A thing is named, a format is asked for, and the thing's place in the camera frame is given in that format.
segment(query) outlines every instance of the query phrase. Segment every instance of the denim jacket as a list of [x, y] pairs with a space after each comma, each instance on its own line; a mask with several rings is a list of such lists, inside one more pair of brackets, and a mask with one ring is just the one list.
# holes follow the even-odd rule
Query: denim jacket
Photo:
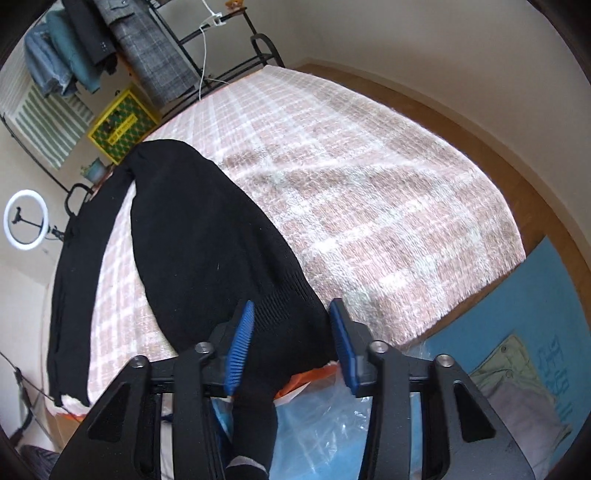
[[76, 93], [76, 79], [51, 43], [47, 24], [36, 25], [25, 35], [25, 63], [44, 97], [50, 93]]

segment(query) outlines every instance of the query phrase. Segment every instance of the gray plaid coat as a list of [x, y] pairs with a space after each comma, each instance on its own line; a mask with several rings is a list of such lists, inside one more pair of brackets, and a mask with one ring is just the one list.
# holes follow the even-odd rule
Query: gray plaid coat
[[199, 78], [150, 15], [144, 0], [94, 0], [156, 108], [177, 99]]

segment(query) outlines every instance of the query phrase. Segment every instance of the green striped fabric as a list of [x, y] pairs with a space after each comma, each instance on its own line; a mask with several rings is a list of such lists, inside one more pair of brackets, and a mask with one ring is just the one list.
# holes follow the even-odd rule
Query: green striped fabric
[[90, 127], [94, 115], [76, 96], [43, 98], [34, 83], [12, 116], [22, 133], [52, 166], [60, 168]]

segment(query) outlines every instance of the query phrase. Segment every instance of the plaid garment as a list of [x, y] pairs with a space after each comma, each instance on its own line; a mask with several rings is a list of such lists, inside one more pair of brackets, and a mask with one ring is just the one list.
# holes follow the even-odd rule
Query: plaid garment
[[156, 108], [197, 83], [197, 74], [162, 32], [144, 0], [94, 2]]
[[[354, 320], [395, 345], [525, 258], [503, 196], [468, 158], [327, 80], [265, 67], [148, 137], [159, 138], [213, 160], [282, 233], [320, 299], [343, 297]], [[134, 195], [132, 185], [100, 272], [91, 403], [130, 357], [175, 355], [135, 268]]]

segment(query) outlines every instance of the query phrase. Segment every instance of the white ring light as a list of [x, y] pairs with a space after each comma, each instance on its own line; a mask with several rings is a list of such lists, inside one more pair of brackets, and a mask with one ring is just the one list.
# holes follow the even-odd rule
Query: white ring light
[[[39, 204], [39, 207], [41, 207], [41, 211], [43, 212], [43, 223], [41, 224], [39, 236], [35, 238], [35, 240], [33, 240], [30, 244], [23, 244], [22, 242], [19, 242], [16, 238], [14, 238], [9, 227], [8, 216], [10, 215], [10, 209], [17, 200], [20, 200], [23, 197], [30, 197], [34, 199]], [[8, 241], [13, 247], [18, 248], [19, 250], [31, 250], [35, 247], [38, 247], [39, 244], [41, 244], [41, 242], [43, 242], [43, 239], [45, 238], [48, 225], [49, 212], [47, 211], [47, 205], [45, 203], [45, 200], [43, 200], [43, 197], [39, 195], [37, 192], [33, 190], [21, 190], [20, 192], [16, 192], [6, 204], [6, 208], [4, 209], [4, 234], [6, 235], [6, 238], [8, 238]]]

